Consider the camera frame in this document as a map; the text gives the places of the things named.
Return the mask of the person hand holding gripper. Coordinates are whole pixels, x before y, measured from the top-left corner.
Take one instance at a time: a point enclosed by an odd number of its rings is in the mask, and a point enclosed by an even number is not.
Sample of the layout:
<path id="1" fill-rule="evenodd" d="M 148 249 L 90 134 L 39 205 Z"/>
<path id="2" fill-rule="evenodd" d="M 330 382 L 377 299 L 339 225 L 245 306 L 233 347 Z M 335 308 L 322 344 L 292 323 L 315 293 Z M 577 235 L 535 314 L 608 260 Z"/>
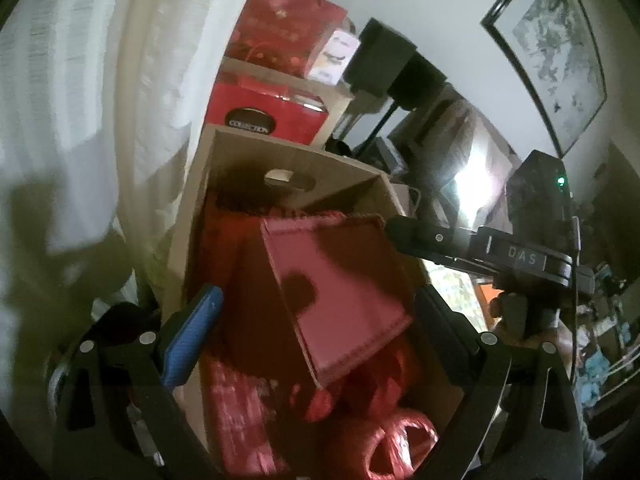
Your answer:
<path id="1" fill-rule="evenodd" d="M 537 350 L 555 346 L 568 378 L 572 378 L 578 357 L 576 336 L 561 320 L 560 311 L 536 307 L 525 296 L 500 292 L 489 303 L 489 314 L 496 320 L 491 331 L 511 347 Z"/>

